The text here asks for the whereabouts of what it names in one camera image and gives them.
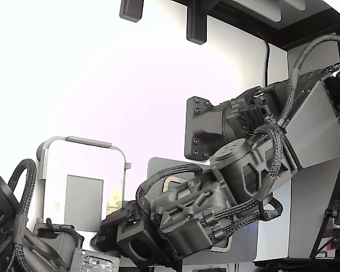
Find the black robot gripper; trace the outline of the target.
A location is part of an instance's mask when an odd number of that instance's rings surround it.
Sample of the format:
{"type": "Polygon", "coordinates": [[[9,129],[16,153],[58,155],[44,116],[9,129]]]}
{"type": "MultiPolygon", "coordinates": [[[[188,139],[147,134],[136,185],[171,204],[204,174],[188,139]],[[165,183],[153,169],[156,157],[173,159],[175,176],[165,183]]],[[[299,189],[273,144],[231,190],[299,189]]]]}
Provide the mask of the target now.
{"type": "Polygon", "coordinates": [[[149,187],[158,181],[181,173],[194,177],[170,186],[150,204],[151,220],[170,254],[187,257],[202,250],[225,253],[230,250],[231,235],[223,228],[232,223],[218,212],[230,207],[230,190],[211,169],[166,168],[148,179],[149,187]]]}

